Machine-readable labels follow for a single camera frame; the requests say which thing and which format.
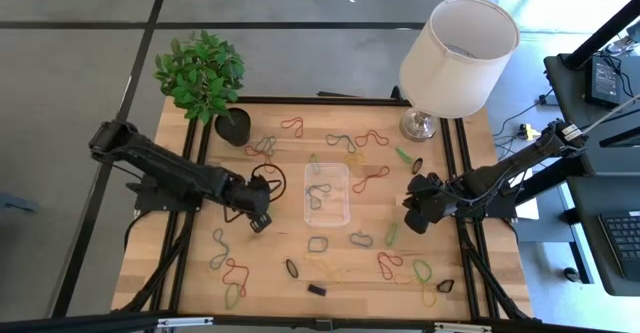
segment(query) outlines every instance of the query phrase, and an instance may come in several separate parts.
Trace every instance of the potted plant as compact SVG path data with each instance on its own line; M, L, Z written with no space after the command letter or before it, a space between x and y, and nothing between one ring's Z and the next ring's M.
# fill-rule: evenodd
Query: potted plant
M249 141L251 119L240 108L227 109L227 101L238 100L243 87L244 61L233 45L206 31L195 32L187 42L171 41L171 54L156 55L154 78L160 91L173 97L176 107L186 110L187 119L209 123L214 115L216 132L234 146Z

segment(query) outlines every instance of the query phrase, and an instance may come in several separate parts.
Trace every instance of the silver lamp base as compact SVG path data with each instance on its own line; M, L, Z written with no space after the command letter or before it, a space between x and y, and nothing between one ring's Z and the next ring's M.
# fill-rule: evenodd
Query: silver lamp base
M433 137L436 127L430 115L416 108L410 108L400 118L400 132L408 140L424 142Z

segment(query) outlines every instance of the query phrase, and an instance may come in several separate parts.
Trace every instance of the chair wheel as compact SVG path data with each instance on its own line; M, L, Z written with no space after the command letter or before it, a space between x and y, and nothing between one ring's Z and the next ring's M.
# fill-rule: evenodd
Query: chair wheel
M562 274L564 274L564 277L571 282L580 282L580 273L578 273L575 268L565 268L562 270Z

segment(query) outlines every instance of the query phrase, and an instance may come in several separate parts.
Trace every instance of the desk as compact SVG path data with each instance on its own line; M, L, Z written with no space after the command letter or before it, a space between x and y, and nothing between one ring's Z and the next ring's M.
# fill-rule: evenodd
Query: desk
M585 90L584 71L566 69L559 57L547 57L544 64L567 121L584 126L606 114L603 109L582 100ZM631 78L631 84L635 92L640 91L637 79ZM601 148L598 142L638 125L640 114L634 114L594 128L589 132L587 149L580 159L585 173L595 176L567 179L576 213L583 225L603 286L611 295L640 296L640 282L622 278L597 216L640 208L640 177L637 176L640 172L640 160L637 159L637 149Z
M250 144L257 143L264 136L277 137L276 153L272 161L287 176L287 192L272 204L270 213L273 223L260 234L251 231L244 217L225 224L220 206L209 202L203 205L196 216L192 234L180 313L402 320L469 319L454 221L444 219L437 225L430 225L426 234L418 235L403 223L405 209L397 203L404 195L411 173L393 147L401 145L413 157L422 157L422 173L433 171L441 177L447 177L447 162L440 131L425 143L413 143L404 139L398 129L398 122L405 107L286 104L240 106L251 116ZM304 136L300 139L294 137L293 129L280 127L282 120L296 116L304 118ZM493 164L495 151L490 139L486 111L467 117L465 127L472 164ZM391 142L388 147L380 147L370 141L364 148L359 148L365 154L366 162L351 167L349 184L353 185L366 174L377 172L382 165L389 166L391 173L385 178L370 180L362 194L349 191L351 222L348 225L340 228L308 226L303 218L303 172L309 156L315 153L320 162L342 162L347 153L346 145L328 146L325 136L333 133L354 137L369 129L376 129ZM174 108L170 101L165 102L156 143L180 152L186 130L187 121L183 118L183 112ZM457 139L454 137L452 140L454 151L459 152L455 145ZM459 156L456 161L458 167L461 167ZM253 167L262 162L262 156L248 157L243 148L230 146L212 132L207 164L220 164L247 176ZM128 303L155 269L166 222L166 213L151 213L133 228L113 308ZM388 249L383 243L383 237L392 222L398 223L399 236L393 249ZM209 260L221 252L220 246L212 239L212 232L216 228L224 229L223 240L231 247L230 257L237 264L251 269L246 297L233 310L225 309L227 287L221 281L222 275L229 268L223 266L221 270L213 271L209 267ZM360 230L374 238L373 247L365 249L349 242L349 235ZM486 220L485 233L495 276L520 309L531 314L513 232L501 221ZM323 273L314 261L305 259L307 242L314 235L328 237L329 249L317 254L317 258L336 268L338 274ZM422 303L420 285L398 285L383 279L376 259L381 251L402 256L404 265L400 268L391 267L395 273L408 276L414 274L414 259L425 260L433 268L433 276L427 285L428 292L435 292L435 285L444 279L455 279L453 291L449 294L437 293L435 305L426 308ZM286 259L292 259L296 263L300 271L297 281L287 274L284 266ZM167 306L172 281L170 272L165 282L161 307ZM327 296L319 297L307 292L307 284L310 282L327 288ZM480 306L486 314L482 279L477 273L475 282Z

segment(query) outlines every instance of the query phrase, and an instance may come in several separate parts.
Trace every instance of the white lampshade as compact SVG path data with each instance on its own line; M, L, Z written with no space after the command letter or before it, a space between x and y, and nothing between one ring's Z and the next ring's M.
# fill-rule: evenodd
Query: white lampshade
M515 21L487 0L445 0L400 67L413 107L441 118L478 111L520 42Z

